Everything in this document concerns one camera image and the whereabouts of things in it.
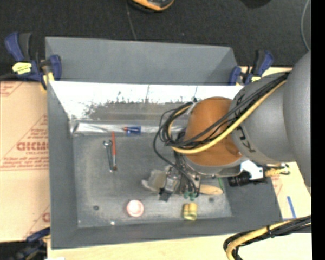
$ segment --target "yellow object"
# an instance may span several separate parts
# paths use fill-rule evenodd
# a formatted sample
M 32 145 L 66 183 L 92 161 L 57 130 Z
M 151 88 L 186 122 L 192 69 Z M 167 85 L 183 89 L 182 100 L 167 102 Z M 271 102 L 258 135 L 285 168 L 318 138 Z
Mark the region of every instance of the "yellow object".
M 212 185 L 201 185 L 200 193 L 218 196 L 220 194 L 223 194 L 224 191 L 221 188 Z
M 21 75 L 24 73 L 31 72 L 31 63 L 16 63 L 13 67 L 12 70 L 16 72 L 17 74 Z
M 286 80 L 282 81 L 281 83 L 279 83 L 276 87 L 274 87 L 272 90 L 270 90 L 269 92 L 267 92 L 265 95 L 263 95 L 262 97 L 260 97 L 260 99 L 258 99 L 258 101 L 253 104 L 253 106 L 251 106 L 241 117 L 239 117 L 230 127 L 228 127 L 222 134 L 220 134 L 218 137 L 216 137 L 214 140 L 208 142 L 205 145 L 199 146 L 197 148 L 194 149 L 183 149 L 183 148 L 177 148 L 177 147 L 172 147 L 173 150 L 175 150 L 176 152 L 182 153 L 182 154 L 193 154 L 193 153 L 198 153 L 201 151 L 204 151 L 208 148 L 210 148 L 211 146 L 215 145 L 216 143 L 220 142 L 221 140 L 223 140 L 226 136 L 228 136 L 233 130 L 235 130 L 238 125 L 240 125 L 247 117 L 249 117 L 249 115 L 254 112 L 254 110 L 259 107 L 266 98 L 268 98 L 272 93 L 275 92 L 276 89 L 278 89 L 280 86 L 282 86 L 283 84 L 285 84 Z
M 196 220 L 197 219 L 197 204 L 194 202 L 189 203 L 189 204 L 184 204 L 183 217 L 186 220 Z
M 43 76 L 45 85 L 47 86 L 48 81 L 54 81 L 54 75 L 52 72 L 49 72 Z
M 272 168 L 270 170 L 267 170 L 265 171 L 265 176 L 266 177 L 272 177 L 272 176 L 276 176 L 278 174 L 281 174 L 281 173 L 288 173 L 289 172 L 289 169 L 287 167 L 285 168 Z
M 290 220 L 287 220 L 287 221 L 284 221 L 284 222 L 275 223 L 275 224 L 263 227 L 261 229 L 255 230 L 255 231 L 251 231 L 251 232 L 249 232 L 249 233 L 247 233 L 247 234 L 233 240 L 231 243 L 228 244 L 227 249 L 225 251 L 227 258 L 229 260 L 235 260 L 234 257 L 232 256 L 232 251 L 235 248 L 239 247 L 240 245 L 242 245 L 243 243 L 245 243 L 245 242 L 247 242 L 249 240 L 253 240 L 258 236 L 266 234 L 267 232 L 269 232 L 269 230 L 275 229 L 275 228 L 277 228 L 277 227 L 279 227 L 281 225 L 284 225 L 284 224 L 291 223 L 291 222 L 293 222 L 295 220 L 296 219 L 290 219 Z

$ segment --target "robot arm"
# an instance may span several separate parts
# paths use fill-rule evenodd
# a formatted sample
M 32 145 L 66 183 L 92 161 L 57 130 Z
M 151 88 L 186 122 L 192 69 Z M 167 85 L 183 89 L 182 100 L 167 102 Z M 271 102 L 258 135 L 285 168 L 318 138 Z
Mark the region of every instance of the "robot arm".
M 175 168 L 193 181 L 194 189 L 199 191 L 202 179 L 229 178 L 248 171 L 241 168 L 248 162 L 292 161 L 311 187 L 310 52 L 290 73 L 250 83 L 233 100 L 210 97 L 197 102 L 185 130 L 173 140 L 174 119 L 190 107 L 173 112 L 158 133 L 174 150 Z

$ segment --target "cardboard sheet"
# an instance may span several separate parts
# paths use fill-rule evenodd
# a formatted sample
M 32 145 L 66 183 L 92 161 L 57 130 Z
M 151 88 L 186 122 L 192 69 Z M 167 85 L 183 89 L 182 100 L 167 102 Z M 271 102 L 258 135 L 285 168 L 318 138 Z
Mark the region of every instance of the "cardboard sheet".
M 38 82 L 0 84 L 0 242 L 50 223 L 46 101 Z

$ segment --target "small part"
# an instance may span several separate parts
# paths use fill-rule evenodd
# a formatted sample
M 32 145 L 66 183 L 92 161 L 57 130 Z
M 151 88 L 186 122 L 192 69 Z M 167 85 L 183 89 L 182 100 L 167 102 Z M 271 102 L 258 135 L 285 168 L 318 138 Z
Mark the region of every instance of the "small part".
M 112 162 L 113 162 L 113 170 L 114 171 L 117 170 L 117 163 L 115 161 L 115 155 L 116 155 L 116 151 L 115 151 L 115 135 L 114 135 L 114 131 L 112 131 Z
M 126 205 L 126 211 L 128 212 L 129 216 L 138 218 L 141 217 L 143 212 L 145 210 L 145 207 L 143 203 L 139 200 L 131 200 Z
M 123 128 L 127 135 L 141 134 L 141 126 L 126 126 Z
M 109 171 L 113 172 L 114 168 L 113 168 L 113 159 L 112 159 L 112 141 L 109 142 L 104 141 L 103 146 L 105 146 L 107 152 Z
M 197 220 L 197 204 L 191 202 L 183 206 L 183 218 L 186 220 Z

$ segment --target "gray metal surface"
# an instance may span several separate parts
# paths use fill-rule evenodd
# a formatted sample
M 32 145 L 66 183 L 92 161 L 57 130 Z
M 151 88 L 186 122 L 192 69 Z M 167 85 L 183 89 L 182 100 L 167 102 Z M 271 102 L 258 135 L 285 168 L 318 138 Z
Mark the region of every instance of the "gray metal surface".
M 103 140 L 109 138 L 109 132 L 70 134 L 72 109 L 78 110 L 81 105 L 87 108 L 87 105 L 79 104 L 82 99 L 76 99 L 85 94 L 75 91 L 78 87 L 75 84 L 80 84 L 83 90 L 87 89 L 85 83 L 73 82 L 52 82 L 48 88 L 53 249 L 235 233 L 281 220 L 271 181 L 263 185 L 239 188 L 229 187 L 225 181 L 222 196 L 201 195 L 195 200 L 199 205 L 199 219 L 196 222 L 183 220 L 179 211 L 182 204 L 189 200 L 173 197 L 170 202 L 162 203 L 158 201 L 156 194 L 140 185 L 140 180 L 149 178 L 151 170 L 165 167 L 163 161 L 153 158 L 152 133 L 149 132 L 141 136 L 125 136 L 123 132 L 122 135 L 116 132 L 118 170 L 111 174 L 106 151 L 102 146 Z M 108 93 L 110 89 L 114 89 L 115 93 L 118 92 L 115 86 L 102 85 L 105 85 L 104 88 L 107 88 Z M 184 93 L 184 88 L 188 90 L 187 86 L 179 87 L 180 93 Z M 206 95 L 211 94 L 212 89 L 216 87 L 203 88 L 200 87 L 198 91 Z M 225 90 L 221 91 L 222 87 L 218 88 L 218 91 L 225 93 Z M 237 92 L 236 89 L 232 91 L 233 95 Z M 106 91 L 102 90 L 100 93 L 104 96 Z M 161 108 L 148 111 L 151 118 L 146 120 L 142 120 L 142 115 L 133 110 L 123 120 L 124 116 L 118 113 L 117 116 L 108 115 L 105 104 L 96 101 L 89 103 L 97 107 L 88 112 L 87 117 L 83 117 L 81 122 L 96 121 L 105 128 L 113 124 L 116 128 L 120 128 L 126 122 L 140 121 L 142 124 L 153 124 L 158 122 L 162 114 L 160 110 L 176 106 L 173 103 L 154 105 Z M 118 106 L 122 107 L 123 112 L 127 112 L 126 109 L 130 104 Z M 147 107 L 145 103 L 136 106 L 141 110 Z M 105 117 L 110 120 L 107 122 L 101 120 Z M 161 147 L 161 144 L 158 149 L 161 149 L 163 155 L 167 157 L 171 155 L 171 151 Z M 141 199 L 145 203 L 146 212 L 138 219 L 126 216 L 125 205 L 130 199 Z
M 183 196 L 171 196 L 168 202 L 159 200 L 159 195 L 143 187 L 151 170 L 163 170 L 166 163 L 157 158 L 152 150 L 153 134 L 116 136 L 118 170 L 110 173 L 106 151 L 102 145 L 111 135 L 77 136 L 73 138 L 75 178 L 77 193 L 77 216 L 79 227 L 161 223 L 183 221 L 181 211 L 190 200 Z M 164 156 L 172 160 L 171 150 L 158 146 Z M 125 208 L 130 200 L 140 200 L 144 214 L 130 217 Z M 198 218 L 231 217 L 226 194 L 200 196 Z
M 48 87 L 53 249 L 235 233 L 281 220 L 271 181 L 241 188 L 231 188 L 225 181 L 221 197 L 197 198 L 196 222 L 182 220 L 177 213 L 184 199 L 173 198 L 164 208 L 157 195 L 141 188 L 139 182 L 148 179 L 154 167 L 164 168 L 164 162 L 152 160 L 151 148 L 151 124 L 158 121 L 161 109 L 155 114 L 151 111 L 153 120 L 145 120 L 138 109 L 126 116 L 106 108 L 106 102 L 141 107 L 147 102 L 183 103 L 193 97 L 233 98 L 239 90 L 236 87 L 205 86 L 226 85 L 237 65 L 231 48 L 69 37 L 48 37 L 45 46 L 47 57 L 61 56 L 62 81 L 68 81 L 52 82 Z M 138 85 L 135 91 L 123 85 L 107 86 L 104 91 L 105 84 L 70 81 Z M 168 86 L 140 85 L 143 83 Z M 146 130 L 141 139 L 120 136 L 123 118 L 132 125 L 140 121 Z M 118 171 L 109 174 L 101 143 L 113 129 Z M 126 157 L 122 151 L 128 147 L 132 150 Z M 135 220 L 124 209 L 132 198 L 142 199 L 146 205 L 146 214 Z
M 46 37 L 45 49 L 60 55 L 69 81 L 227 85 L 237 65 L 216 45 Z

